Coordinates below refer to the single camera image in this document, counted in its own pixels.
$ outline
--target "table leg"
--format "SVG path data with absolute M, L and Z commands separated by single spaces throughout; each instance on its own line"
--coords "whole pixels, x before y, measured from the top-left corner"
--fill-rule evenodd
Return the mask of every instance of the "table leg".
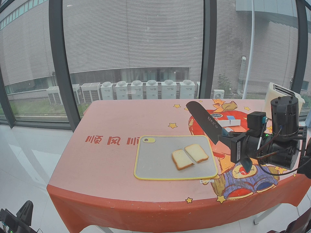
M 258 224 L 261 220 L 263 220 L 266 216 L 268 216 L 271 212 L 273 212 L 276 208 L 278 208 L 281 204 L 277 204 L 276 206 L 273 206 L 270 209 L 267 209 L 263 214 L 261 214 L 259 217 L 255 218 L 254 224 Z

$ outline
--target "black knife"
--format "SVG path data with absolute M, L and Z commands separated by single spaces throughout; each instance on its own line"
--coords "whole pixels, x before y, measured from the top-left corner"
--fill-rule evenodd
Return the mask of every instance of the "black knife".
M 191 101 L 186 104 L 186 107 L 214 144 L 218 142 L 218 135 L 228 135 L 228 132 L 220 126 L 200 103 Z

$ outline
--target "cutting board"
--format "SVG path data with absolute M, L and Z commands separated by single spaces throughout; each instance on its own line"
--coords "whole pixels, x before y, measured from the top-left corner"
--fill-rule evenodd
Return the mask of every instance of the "cutting board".
M 196 163 L 186 152 L 194 165 L 178 170 L 172 153 L 199 144 L 209 156 L 208 160 Z M 218 173 L 209 139 L 205 135 L 154 136 L 139 138 L 134 176 L 140 180 L 196 180 L 215 177 Z

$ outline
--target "white floor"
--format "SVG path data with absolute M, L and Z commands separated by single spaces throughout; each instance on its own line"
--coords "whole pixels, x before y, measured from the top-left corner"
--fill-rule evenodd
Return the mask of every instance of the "white floor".
M 46 130 L 0 125 L 0 208 L 7 208 L 14 214 L 27 201 L 34 204 L 31 227 L 43 233 L 67 233 L 68 230 L 58 215 L 46 186 L 53 170 L 72 135 L 67 130 Z M 258 225 L 258 215 L 223 226 L 196 230 L 201 233 L 266 233 L 282 231 L 311 206 L 311 189 L 298 208 L 282 204 Z M 126 233 L 112 229 L 114 233 Z M 82 232 L 102 232 L 96 226 L 89 226 Z

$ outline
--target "orange tablecloth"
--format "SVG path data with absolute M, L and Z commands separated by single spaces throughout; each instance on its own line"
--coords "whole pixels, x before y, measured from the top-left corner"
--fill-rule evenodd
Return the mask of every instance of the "orange tablecloth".
M 279 203 L 297 206 L 311 180 L 280 179 L 254 165 L 245 173 L 229 149 L 211 142 L 218 175 L 210 180 L 146 181 L 134 177 L 142 135 L 199 135 L 185 110 L 190 100 L 114 100 L 92 103 L 62 154 L 47 186 L 71 233 L 89 225 L 130 231 L 174 232 L 210 228 L 255 215 Z M 240 119 L 231 130 L 247 130 L 246 116 L 263 100 L 195 100 L 218 120 Z M 286 170 L 267 166 L 270 172 Z

